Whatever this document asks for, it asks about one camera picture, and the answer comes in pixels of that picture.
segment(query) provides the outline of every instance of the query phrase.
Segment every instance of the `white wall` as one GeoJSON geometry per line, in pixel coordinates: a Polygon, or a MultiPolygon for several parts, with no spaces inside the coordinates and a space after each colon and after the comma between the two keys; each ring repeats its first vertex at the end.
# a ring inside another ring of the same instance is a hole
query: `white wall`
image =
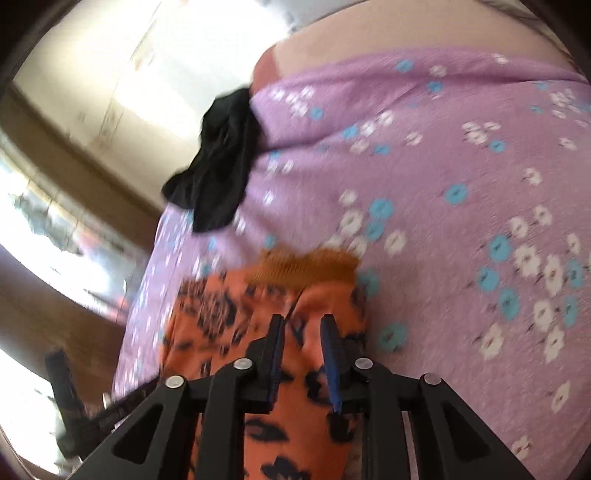
{"type": "Polygon", "coordinates": [[[155,205],[216,95],[287,26],[254,0],[83,0],[15,78],[41,113],[155,205]]]}

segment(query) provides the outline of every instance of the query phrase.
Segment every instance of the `black cloth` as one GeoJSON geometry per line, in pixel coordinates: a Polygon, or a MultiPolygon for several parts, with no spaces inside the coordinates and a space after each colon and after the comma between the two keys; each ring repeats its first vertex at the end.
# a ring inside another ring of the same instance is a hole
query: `black cloth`
{"type": "Polygon", "coordinates": [[[201,149],[162,188],[169,202],[194,212],[195,233],[229,225],[244,199],[261,133],[250,98],[243,88],[214,100],[203,116],[201,149]]]}

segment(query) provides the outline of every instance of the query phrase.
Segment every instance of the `silver screw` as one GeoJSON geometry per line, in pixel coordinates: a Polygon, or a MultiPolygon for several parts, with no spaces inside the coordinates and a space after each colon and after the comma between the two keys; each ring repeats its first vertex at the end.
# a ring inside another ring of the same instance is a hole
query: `silver screw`
{"type": "Polygon", "coordinates": [[[364,356],[361,358],[358,358],[355,361],[355,366],[357,368],[359,368],[360,370],[369,370],[370,368],[372,368],[374,365],[374,363],[369,359],[369,358],[365,358],[364,356]]]}
{"type": "Polygon", "coordinates": [[[425,374],[425,383],[427,385],[439,385],[441,377],[437,374],[425,374]]]}
{"type": "Polygon", "coordinates": [[[237,370],[248,370],[250,367],[252,367],[250,358],[239,358],[234,362],[234,368],[237,370]]]}
{"type": "Polygon", "coordinates": [[[178,375],[173,375],[172,377],[168,377],[165,382],[165,385],[168,388],[178,388],[183,384],[184,384],[184,378],[179,377],[178,375]]]}

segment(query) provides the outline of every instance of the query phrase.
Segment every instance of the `window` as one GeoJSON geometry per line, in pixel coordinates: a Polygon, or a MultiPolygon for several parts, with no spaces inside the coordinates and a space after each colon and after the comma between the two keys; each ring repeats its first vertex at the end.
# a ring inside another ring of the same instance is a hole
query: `window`
{"type": "Polygon", "coordinates": [[[85,211],[0,136],[0,245],[76,303],[125,323],[146,252],[85,211]]]}

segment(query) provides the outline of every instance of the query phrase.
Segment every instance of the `triangular cutout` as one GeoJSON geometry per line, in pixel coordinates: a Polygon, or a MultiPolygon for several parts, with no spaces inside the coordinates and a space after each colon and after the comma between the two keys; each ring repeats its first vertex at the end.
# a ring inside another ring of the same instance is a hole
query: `triangular cutout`
{"type": "Polygon", "coordinates": [[[148,456],[163,410],[160,404],[152,406],[113,447],[113,455],[142,465],[148,456]]]}
{"type": "Polygon", "coordinates": [[[449,402],[443,403],[443,413],[452,437],[453,449],[462,462],[470,462],[491,454],[486,442],[449,402]]]}

